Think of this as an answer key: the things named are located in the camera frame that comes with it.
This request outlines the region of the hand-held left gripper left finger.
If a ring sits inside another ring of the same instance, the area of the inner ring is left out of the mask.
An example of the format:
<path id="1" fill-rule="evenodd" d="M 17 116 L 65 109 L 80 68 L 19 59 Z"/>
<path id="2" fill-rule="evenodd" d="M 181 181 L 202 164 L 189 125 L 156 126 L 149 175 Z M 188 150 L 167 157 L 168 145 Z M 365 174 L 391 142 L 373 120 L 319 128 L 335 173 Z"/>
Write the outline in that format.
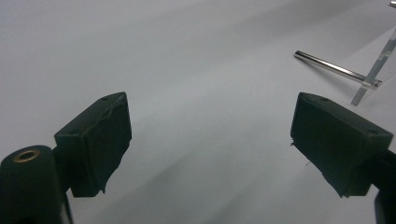
<path id="1" fill-rule="evenodd" d="M 127 94 L 104 96 L 54 135 L 61 185 L 75 197 L 94 197 L 120 166 L 132 140 Z"/>

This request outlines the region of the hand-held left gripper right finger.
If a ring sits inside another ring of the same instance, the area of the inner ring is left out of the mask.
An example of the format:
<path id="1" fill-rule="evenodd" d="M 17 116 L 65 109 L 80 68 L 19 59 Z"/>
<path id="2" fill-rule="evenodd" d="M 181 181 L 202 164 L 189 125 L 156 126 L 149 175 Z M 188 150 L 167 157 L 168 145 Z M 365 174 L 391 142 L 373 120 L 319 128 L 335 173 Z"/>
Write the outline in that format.
<path id="1" fill-rule="evenodd" d="M 364 196 L 372 185 L 393 193 L 393 134 L 371 121 L 328 98 L 301 92 L 290 136 L 339 196 Z"/>

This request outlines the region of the clear acrylic plate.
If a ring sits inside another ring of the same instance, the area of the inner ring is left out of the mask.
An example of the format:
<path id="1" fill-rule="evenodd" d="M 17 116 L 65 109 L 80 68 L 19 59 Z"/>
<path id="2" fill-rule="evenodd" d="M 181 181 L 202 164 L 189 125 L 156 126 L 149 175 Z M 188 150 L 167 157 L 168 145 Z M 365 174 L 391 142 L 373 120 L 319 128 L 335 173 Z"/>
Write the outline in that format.
<path id="1" fill-rule="evenodd" d="M 378 58 L 375 60 L 375 63 L 372 66 L 371 70 L 369 71 L 367 77 L 363 80 L 361 87 L 359 88 L 354 98 L 352 99 L 351 103 L 354 106 L 357 106 L 362 101 L 364 95 L 369 90 L 374 91 L 382 84 L 382 81 L 376 80 L 376 77 L 381 72 L 386 62 L 391 57 L 391 54 L 395 48 L 396 48 L 396 29 L 389 38 L 389 41 L 387 42 L 385 47 L 381 50 Z"/>

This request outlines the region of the long thin metal rod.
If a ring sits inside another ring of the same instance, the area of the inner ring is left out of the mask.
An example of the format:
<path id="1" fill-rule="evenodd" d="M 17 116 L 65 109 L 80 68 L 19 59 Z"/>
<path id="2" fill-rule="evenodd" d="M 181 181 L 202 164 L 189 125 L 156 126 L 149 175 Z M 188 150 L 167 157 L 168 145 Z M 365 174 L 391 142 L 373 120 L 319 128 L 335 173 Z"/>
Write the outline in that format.
<path id="1" fill-rule="evenodd" d="M 300 50 L 297 50 L 294 53 L 294 56 L 297 59 L 300 59 L 306 63 L 312 63 L 313 65 L 319 66 L 325 70 L 331 71 L 339 76 L 346 77 L 350 80 L 362 83 L 365 80 L 365 77 L 363 75 L 360 75 L 356 72 L 353 72 L 351 70 L 345 69 L 341 66 L 338 66 L 333 63 L 329 63 L 327 61 L 324 61 L 318 57 L 315 57 L 313 55 L 310 55 L 308 53 L 302 52 Z"/>

